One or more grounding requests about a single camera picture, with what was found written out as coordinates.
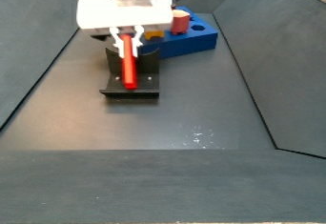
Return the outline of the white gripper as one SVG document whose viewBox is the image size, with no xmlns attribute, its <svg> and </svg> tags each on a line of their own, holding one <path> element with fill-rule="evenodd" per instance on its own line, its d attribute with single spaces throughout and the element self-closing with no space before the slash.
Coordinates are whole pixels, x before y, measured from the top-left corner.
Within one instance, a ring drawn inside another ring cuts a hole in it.
<svg viewBox="0 0 326 224">
<path fill-rule="evenodd" d="M 165 30 L 172 25 L 170 5 L 172 0 L 78 0 L 76 22 L 82 30 L 109 28 L 120 58 L 124 58 L 124 43 L 117 27 L 134 26 L 130 44 L 132 55 L 137 56 L 142 27 Z"/>
</svg>

